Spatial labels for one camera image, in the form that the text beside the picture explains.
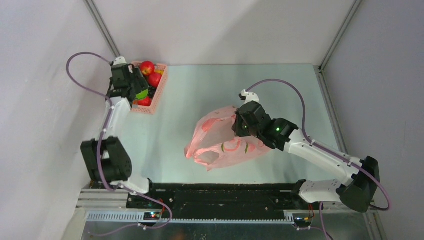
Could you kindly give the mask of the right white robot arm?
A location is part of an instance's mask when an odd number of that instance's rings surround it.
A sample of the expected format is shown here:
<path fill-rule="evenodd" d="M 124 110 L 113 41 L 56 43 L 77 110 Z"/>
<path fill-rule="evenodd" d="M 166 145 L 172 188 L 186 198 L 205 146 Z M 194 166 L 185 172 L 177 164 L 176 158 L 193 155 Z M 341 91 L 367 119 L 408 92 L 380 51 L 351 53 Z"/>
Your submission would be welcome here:
<path fill-rule="evenodd" d="M 303 158 L 335 176 L 333 180 L 299 180 L 290 196 L 295 208 L 333 202 L 365 213 L 371 207 L 380 182 L 376 159 L 370 156 L 360 159 L 328 149 L 308 138 L 294 123 L 283 118 L 272 119 L 255 101 L 245 103 L 235 111 L 232 130 L 237 137 L 255 137 L 272 150 Z"/>

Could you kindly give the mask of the green striped fake watermelon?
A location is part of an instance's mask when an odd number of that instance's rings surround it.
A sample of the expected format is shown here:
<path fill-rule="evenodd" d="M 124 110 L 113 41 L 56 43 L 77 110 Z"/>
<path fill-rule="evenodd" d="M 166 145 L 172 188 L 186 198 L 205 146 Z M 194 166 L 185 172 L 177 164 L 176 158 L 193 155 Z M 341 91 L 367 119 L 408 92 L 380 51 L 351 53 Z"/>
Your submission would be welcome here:
<path fill-rule="evenodd" d="M 135 96 L 136 100 L 143 100 L 149 96 L 149 89 L 145 89 Z"/>

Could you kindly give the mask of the pink printed plastic bag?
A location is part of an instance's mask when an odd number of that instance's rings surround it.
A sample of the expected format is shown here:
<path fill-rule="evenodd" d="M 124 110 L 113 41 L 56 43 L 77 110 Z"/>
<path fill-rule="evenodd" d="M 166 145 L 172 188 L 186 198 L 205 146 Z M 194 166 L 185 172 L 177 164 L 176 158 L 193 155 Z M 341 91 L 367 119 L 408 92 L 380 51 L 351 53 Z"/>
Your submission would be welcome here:
<path fill-rule="evenodd" d="M 251 161 L 270 152 L 269 147 L 253 136 L 235 135 L 232 130 L 235 112 L 236 107 L 226 106 L 200 119 L 191 142 L 184 148 L 185 157 L 210 171 Z"/>

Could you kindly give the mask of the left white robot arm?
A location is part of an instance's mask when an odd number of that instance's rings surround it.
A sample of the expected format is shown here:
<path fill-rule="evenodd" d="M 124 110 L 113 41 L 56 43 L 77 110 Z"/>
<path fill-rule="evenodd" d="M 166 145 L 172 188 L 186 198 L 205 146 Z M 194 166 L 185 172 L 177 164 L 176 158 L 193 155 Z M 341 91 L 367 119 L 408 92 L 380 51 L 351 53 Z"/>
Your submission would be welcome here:
<path fill-rule="evenodd" d="M 153 208 L 158 194 L 150 190 L 150 179 L 132 174 L 132 160 L 119 139 L 136 95 L 147 90 L 148 84 L 140 69 L 131 63 L 114 62 L 111 73 L 100 133 L 81 143 L 83 160 L 92 181 L 140 194 L 138 201 L 145 208 Z"/>

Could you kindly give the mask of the red yellow fake apple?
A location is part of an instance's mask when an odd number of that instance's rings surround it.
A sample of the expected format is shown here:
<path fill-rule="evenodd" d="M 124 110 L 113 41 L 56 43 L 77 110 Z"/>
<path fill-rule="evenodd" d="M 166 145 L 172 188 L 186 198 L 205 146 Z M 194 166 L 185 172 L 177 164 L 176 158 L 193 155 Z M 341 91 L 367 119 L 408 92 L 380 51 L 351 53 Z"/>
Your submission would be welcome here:
<path fill-rule="evenodd" d="M 149 106 L 151 106 L 152 102 L 153 102 L 153 100 L 149 96 L 146 96 L 143 99 L 134 100 L 133 104 L 135 104 L 137 106 L 149 107 Z"/>

